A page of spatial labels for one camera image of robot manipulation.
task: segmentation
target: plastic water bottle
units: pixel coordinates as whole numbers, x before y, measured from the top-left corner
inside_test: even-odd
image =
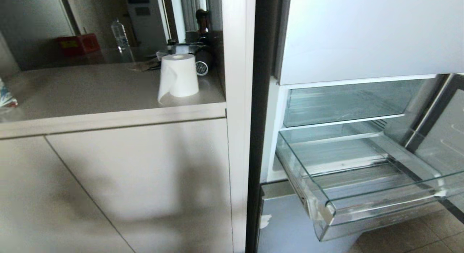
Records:
[[[117,18],[111,24],[111,30],[113,30],[118,49],[123,50],[128,48],[129,41],[127,40],[126,29],[124,29],[124,25]]]

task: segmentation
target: freezer compartment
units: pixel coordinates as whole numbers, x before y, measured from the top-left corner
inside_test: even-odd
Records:
[[[402,115],[426,80],[291,89],[283,124],[294,127]]]
[[[276,154],[321,241],[440,210],[464,192],[464,167],[444,174],[370,121],[281,131]]]

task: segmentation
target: mirror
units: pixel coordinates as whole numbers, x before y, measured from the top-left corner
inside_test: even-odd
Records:
[[[174,43],[213,44],[220,11],[220,0],[0,0],[0,76],[146,61]],[[116,19],[125,49],[112,31]]]

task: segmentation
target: kitchen towel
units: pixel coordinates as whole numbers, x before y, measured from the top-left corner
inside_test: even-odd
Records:
[[[162,58],[158,101],[168,92],[177,97],[198,93],[194,55],[175,54]]]

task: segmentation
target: tile floor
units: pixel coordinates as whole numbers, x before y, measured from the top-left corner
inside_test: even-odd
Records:
[[[447,210],[363,233],[348,253],[464,253],[464,224]]]

